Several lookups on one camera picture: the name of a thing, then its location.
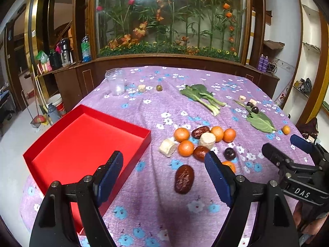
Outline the large red date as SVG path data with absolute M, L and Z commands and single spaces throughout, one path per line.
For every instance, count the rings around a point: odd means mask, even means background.
M 187 194 L 195 179 L 194 170 L 191 166 L 184 164 L 180 166 L 175 174 L 175 191 L 179 194 Z

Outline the black thermos jug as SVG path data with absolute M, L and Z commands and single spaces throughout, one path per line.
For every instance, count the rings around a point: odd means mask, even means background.
M 73 57 L 71 54 L 71 46 L 69 38 L 63 38 L 59 42 L 60 50 L 61 50 L 61 61 L 62 66 L 70 66 L 73 63 Z

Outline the large green leaf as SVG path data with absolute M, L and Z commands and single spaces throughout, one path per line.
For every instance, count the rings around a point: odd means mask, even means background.
M 277 131 L 273 122 L 263 112 L 258 111 L 255 113 L 253 112 L 252 107 L 237 100 L 234 101 L 248 112 L 247 121 L 252 127 L 264 133 L 273 133 Z

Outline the grey floor thermos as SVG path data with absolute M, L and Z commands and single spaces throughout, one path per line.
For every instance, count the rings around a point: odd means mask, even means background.
M 48 105 L 48 115 L 53 124 L 55 124 L 56 122 L 58 122 L 61 119 L 61 115 L 60 115 L 59 111 L 52 103 L 50 103 Z

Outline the red shallow tray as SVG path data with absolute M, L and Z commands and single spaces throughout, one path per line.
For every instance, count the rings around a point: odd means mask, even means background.
M 133 194 L 133 179 L 146 168 L 147 163 L 141 158 L 155 135 L 150 129 L 79 105 L 49 128 L 23 157 L 44 195 L 53 181 L 77 182 L 94 173 L 114 151 L 121 151 L 123 167 L 110 197 L 100 206 L 100 213 L 109 220 L 108 209 L 124 211 L 114 216 L 123 222 L 124 228 L 152 231 L 151 220 L 137 220 L 128 195 Z

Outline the green water bottle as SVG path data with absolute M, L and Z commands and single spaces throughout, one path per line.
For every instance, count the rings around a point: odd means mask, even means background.
M 82 39 L 81 52 L 82 52 L 82 61 L 84 63 L 87 63 L 92 60 L 88 35 L 84 36 L 84 38 Z

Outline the purple floral tablecloth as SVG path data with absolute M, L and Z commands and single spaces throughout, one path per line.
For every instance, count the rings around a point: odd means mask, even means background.
M 177 128 L 188 131 L 202 126 L 234 129 L 234 141 L 218 142 L 213 150 L 222 158 L 226 148 L 233 148 L 237 154 L 233 160 L 237 173 L 254 182 L 278 179 L 277 168 L 262 155 L 265 143 L 276 146 L 297 163 L 313 163 L 311 157 L 292 145 L 282 132 L 282 127 L 288 125 L 292 134 L 297 133 L 294 124 L 249 79 L 165 66 L 126 68 L 124 74 L 123 95 L 111 95 L 107 81 L 103 81 L 79 103 L 156 133 L 141 158 L 146 161 L 146 168 L 133 179 L 130 187 L 133 194 L 128 195 L 137 220 L 151 220 L 153 230 L 126 229 L 123 222 L 114 217 L 124 211 L 108 209 L 110 219 L 104 217 L 104 222 L 119 246 L 210 246 L 226 218 L 229 209 L 220 201 L 203 163 L 191 156 L 174 153 L 166 157 L 160 153 L 161 143 L 172 139 Z M 146 86 L 146 92 L 138 92 L 140 84 Z M 214 98 L 226 103 L 219 115 L 213 116 L 202 104 L 180 94 L 185 85 L 194 84 L 206 86 Z M 157 85 L 163 90 L 157 91 Z M 256 100 L 259 111 L 273 122 L 277 131 L 264 133 L 252 127 L 247 121 L 248 112 L 234 101 L 239 101 L 240 95 L 246 97 L 242 103 L 250 107 L 254 105 L 249 100 Z M 184 164 L 193 168 L 195 179 L 187 194 L 179 194 L 174 188 L 175 174 Z M 28 229 L 33 227 L 43 197 L 31 175 L 21 204 L 22 219 Z

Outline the clear plastic cup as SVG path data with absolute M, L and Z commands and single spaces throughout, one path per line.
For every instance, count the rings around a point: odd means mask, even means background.
M 122 69 L 110 69 L 105 73 L 109 91 L 114 96 L 120 96 L 125 92 L 125 76 Z

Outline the purple bottles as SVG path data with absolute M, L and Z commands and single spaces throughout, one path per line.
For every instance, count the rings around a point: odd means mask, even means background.
M 259 61 L 258 61 L 258 66 L 257 69 L 261 72 L 266 72 L 269 64 L 269 59 L 268 56 L 264 56 L 261 54 Z

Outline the small tangerine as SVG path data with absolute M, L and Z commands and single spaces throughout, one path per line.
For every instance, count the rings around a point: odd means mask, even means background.
M 284 135 L 288 135 L 291 132 L 291 129 L 288 125 L 282 127 L 282 132 Z

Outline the white chunk near leaf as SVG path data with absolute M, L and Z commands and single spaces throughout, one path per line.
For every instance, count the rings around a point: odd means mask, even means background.
M 254 105 L 254 106 L 256 106 L 256 104 L 257 104 L 256 100 L 254 100 L 254 99 L 250 99 L 249 102 L 252 103 L 252 105 Z
M 243 96 L 243 95 L 240 95 L 240 96 L 239 96 L 239 101 L 241 101 L 241 102 L 245 102 L 245 101 L 246 101 L 246 97 Z

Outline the bok choy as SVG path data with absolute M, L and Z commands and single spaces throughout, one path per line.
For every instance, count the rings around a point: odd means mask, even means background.
M 221 107 L 226 106 L 226 103 L 214 98 L 213 94 L 207 91 L 206 86 L 202 84 L 185 85 L 180 89 L 180 94 L 202 104 L 210 110 L 213 116 L 219 115 Z

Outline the orange tangerine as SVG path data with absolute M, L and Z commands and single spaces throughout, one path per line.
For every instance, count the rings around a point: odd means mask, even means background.
M 212 127 L 210 132 L 216 137 L 216 142 L 220 142 L 224 137 L 224 130 L 220 126 Z
M 174 132 L 174 138 L 177 142 L 183 142 L 188 140 L 190 132 L 186 128 L 177 128 Z
M 224 131 L 222 139 L 226 143 L 231 143 L 234 141 L 235 137 L 236 137 L 236 131 L 232 128 L 228 128 Z
M 194 144 L 189 140 L 182 141 L 178 145 L 178 153 L 182 157 L 189 157 L 190 155 L 193 154 L 193 151 L 194 151 Z
M 234 173 L 236 173 L 236 168 L 235 165 L 233 164 L 233 162 L 231 161 L 224 161 L 223 165 L 228 166 Z

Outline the flower display glass case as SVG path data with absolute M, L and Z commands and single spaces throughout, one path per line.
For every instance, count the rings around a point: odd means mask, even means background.
M 239 62 L 247 0 L 94 0 L 96 54 L 199 55 Z

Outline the white sugarcane chunk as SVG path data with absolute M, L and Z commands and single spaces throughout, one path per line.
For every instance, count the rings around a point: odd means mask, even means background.
M 203 133 L 199 139 L 199 146 L 206 147 L 207 149 L 211 150 L 216 143 L 216 136 L 211 132 Z
M 174 141 L 172 141 L 170 138 L 167 138 L 161 143 L 159 151 L 164 156 L 171 157 L 176 150 L 176 146 L 177 144 Z

